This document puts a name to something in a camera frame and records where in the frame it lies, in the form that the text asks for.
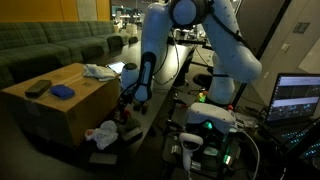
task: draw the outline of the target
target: green light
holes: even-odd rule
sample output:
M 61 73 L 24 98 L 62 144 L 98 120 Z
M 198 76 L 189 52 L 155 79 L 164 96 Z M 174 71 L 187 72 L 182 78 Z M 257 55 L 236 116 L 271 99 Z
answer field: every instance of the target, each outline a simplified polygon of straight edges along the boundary
M 203 93 L 199 93 L 198 101 L 204 103 L 206 101 L 206 95 Z
M 229 155 L 224 155 L 223 163 L 229 164 L 229 163 L 230 163 L 230 160 L 231 160 L 231 157 L 230 157 Z
M 212 124 L 210 122 L 204 123 L 204 127 L 208 128 L 209 130 L 212 129 Z

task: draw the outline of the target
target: wall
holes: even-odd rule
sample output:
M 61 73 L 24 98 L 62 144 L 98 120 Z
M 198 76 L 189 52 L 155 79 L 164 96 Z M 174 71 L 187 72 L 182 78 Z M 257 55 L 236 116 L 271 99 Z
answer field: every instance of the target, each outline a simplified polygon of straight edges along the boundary
M 110 0 L 96 1 L 98 20 L 110 20 Z M 0 22 L 78 21 L 76 0 L 1 1 Z
M 80 21 L 96 21 L 97 4 L 95 0 L 77 0 L 78 17 Z
M 320 38 L 319 0 L 292 0 L 261 57 L 260 77 L 252 83 L 268 104 L 279 72 L 303 72 L 299 65 Z M 309 22 L 304 34 L 294 33 L 298 22 Z
M 130 8 L 138 8 L 142 12 L 146 13 L 150 3 L 142 0 L 111 0 L 113 6 L 124 6 Z
M 242 0 L 237 13 L 241 35 L 257 55 L 285 0 Z

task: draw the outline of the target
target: floor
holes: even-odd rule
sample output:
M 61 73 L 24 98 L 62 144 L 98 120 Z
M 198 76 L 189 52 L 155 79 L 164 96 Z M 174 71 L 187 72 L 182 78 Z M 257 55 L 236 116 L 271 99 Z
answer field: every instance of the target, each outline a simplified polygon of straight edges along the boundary
M 211 55 L 210 51 L 199 46 L 193 60 L 203 64 L 211 63 Z M 192 78 L 195 74 L 203 72 L 207 73 L 205 67 L 192 64 L 186 75 L 189 86 L 179 87 L 182 90 L 180 93 L 186 93 L 190 89 L 199 89 L 200 87 L 192 82 Z M 162 128 L 168 114 L 171 98 L 172 96 L 168 96 L 162 105 L 153 124 L 155 132 L 150 132 L 150 135 L 144 140 L 133 162 L 132 169 L 127 172 L 126 179 L 161 179 L 164 165 L 161 158 Z M 264 106 L 261 102 L 262 100 L 254 89 L 248 85 L 238 106 L 261 110 Z M 1 104 L 0 107 L 0 179 L 110 179 L 100 173 L 103 169 L 94 171 L 81 166 L 81 159 L 74 162 L 72 157 L 60 158 L 51 156 L 50 153 L 49 155 L 44 153 L 53 151 L 53 149 L 47 147 L 47 149 L 43 149 L 34 144 L 37 142 L 29 141 L 27 136 L 19 130 L 4 105 Z

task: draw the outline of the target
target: blue object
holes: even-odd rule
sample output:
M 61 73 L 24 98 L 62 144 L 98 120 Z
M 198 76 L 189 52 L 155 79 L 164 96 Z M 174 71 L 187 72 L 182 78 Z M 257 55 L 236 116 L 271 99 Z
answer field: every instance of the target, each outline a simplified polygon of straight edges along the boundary
M 50 88 L 50 92 L 51 92 L 51 94 L 59 97 L 62 100 L 68 99 L 68 98 L 74 96 L 74 94 L 75 94 L 73 89 L 71 89 L 63 84 L 52 86 Z

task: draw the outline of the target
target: cardboard box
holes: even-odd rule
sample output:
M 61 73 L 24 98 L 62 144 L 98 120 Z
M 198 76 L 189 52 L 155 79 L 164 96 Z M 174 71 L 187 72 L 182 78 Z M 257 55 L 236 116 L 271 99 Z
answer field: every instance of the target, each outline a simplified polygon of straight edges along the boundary
M 83 77 L 83 64 L 75 63 L 2 90 L 5 102 L 20 128 L 26 132 L 68 147 L 77 147 L 87 129 L 98 127 L 116 107 L 119 80 L 99 82 Z M 40 79 L 53 85 L 64 84 L 75 91 L 61 100 L 49 90 L 37 99 L 25 96 L 25 90 Z

